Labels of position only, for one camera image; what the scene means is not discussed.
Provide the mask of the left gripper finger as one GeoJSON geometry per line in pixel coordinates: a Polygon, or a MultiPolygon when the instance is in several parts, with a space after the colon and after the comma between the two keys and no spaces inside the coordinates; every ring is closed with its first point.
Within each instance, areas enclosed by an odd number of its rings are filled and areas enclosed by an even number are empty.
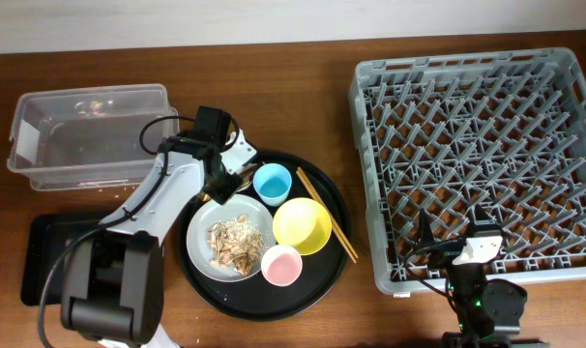
{"type": "Polygon", "coordinates": [[[238,188],[238,191],[242,191],[244,189],[249,188],[252,185],[253,177],[255,173],[264,165],[263,161],[249,163],[243,166],[241,169],[237,171],[237,174],[242,179],[242,184],[238,188]]]}
{"type": "Polygon", "coordinates": [[[204,170],[203,192],[220,205],[224,205],[243,183],[239,174],[229,173],[225,169],[220,155],[207,157],[204,160],[204,170]]]}

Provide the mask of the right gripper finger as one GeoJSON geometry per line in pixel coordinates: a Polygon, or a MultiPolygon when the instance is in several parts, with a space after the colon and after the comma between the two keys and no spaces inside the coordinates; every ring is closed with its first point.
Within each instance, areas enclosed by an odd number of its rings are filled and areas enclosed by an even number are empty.
{"type": "Polygon", "coordinates": [[[498,235],[499,225],[480,205],[476,205],[473,210],[473,219],[467,226],[467,237],[496,237],[498,235]]]}
{"type": "Polygon", "coordinates": [[[435,243],[433,232],[430,227],[430,222],[425,210],[420,210],[419,213],[419,239],[418,247],[428,247],[435,243]]]}

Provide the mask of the gold snack wrapper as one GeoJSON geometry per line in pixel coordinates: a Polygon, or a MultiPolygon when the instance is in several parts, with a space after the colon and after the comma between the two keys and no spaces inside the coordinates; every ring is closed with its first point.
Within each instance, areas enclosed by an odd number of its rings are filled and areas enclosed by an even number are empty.
{"type": "MultiPolygon", "coordinates": [[[[264,162],[259,163],[251,163],[244,167],[243,171],[240,173],[240,177],[243,179],[242,185],[237,189],[237,191],[243,191],[247,189],[253,180],[253,177],[256,171],[264,165],[264,162]]],[[[199,192],[198,194],[199,200],[201,202],[208,202],[211,200],[211,197],[205,193],[204,191],[199,192]]]]}

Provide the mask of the blue plastic cup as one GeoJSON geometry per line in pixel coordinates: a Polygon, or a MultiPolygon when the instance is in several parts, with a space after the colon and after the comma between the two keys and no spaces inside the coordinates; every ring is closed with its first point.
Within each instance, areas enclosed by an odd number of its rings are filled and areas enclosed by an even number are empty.
{"type": "Polygon", "coordinates": [[[276,207],[287,199],[292,187],[292,176],[283,165],[268,163],[255,172],[252,185],[265,204],[276,207]]]}

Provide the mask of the yellow plastic bowl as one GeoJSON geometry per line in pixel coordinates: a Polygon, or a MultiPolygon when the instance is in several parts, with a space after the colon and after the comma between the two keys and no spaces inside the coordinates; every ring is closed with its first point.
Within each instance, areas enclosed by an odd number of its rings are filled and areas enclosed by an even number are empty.
{"type": "Polygon", "coordinates": [[[310,198],[294,198],[274,214],[273,233],[280,245],[294,247],[301,255],[312,255],[331,239],[332,221],[328,210],[310,198]]]}

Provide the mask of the pink plastic cup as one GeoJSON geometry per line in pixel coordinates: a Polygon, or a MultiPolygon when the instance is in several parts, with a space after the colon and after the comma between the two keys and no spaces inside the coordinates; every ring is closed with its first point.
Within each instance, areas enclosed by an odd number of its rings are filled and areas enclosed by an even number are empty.
{"type": "Polygon", "coordinates": [[[271,284],[286,287],[293,284],[303,269],[300,253],[292,246],[270,247],[261,259],[261,273],[271,284]]]}

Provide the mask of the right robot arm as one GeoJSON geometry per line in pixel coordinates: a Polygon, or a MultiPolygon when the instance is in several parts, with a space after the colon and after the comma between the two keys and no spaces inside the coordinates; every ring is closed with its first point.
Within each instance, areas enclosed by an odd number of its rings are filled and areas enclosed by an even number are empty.
{"type": "Polygon", "coordinates": [[[459,331],[444,333],[442,347],[546,347],[546,342],[516,340],[527,291],[508,280],[488,279],[484,267],[499,255],[505,231],[480,206],[460,237],[438,241],[424,210],[419,215],[419,240],[410,256],[424,255],[431,270],[446,272],[440,295],[455,312],[459,331]]]}

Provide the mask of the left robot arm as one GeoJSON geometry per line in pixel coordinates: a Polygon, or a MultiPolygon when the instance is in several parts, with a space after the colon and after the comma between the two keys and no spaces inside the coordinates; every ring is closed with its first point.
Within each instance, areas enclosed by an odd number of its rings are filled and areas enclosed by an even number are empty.
{"type": "Polygon", "coordinates": [[[65,329],[105,347],[174,346],[161,324],[165,236],[199,193],[226,203],[256,155],[224,110],[201,106],[191,122],[191,130],[161,141],[126,202],[55,261],[64,270],[65,329]]]}

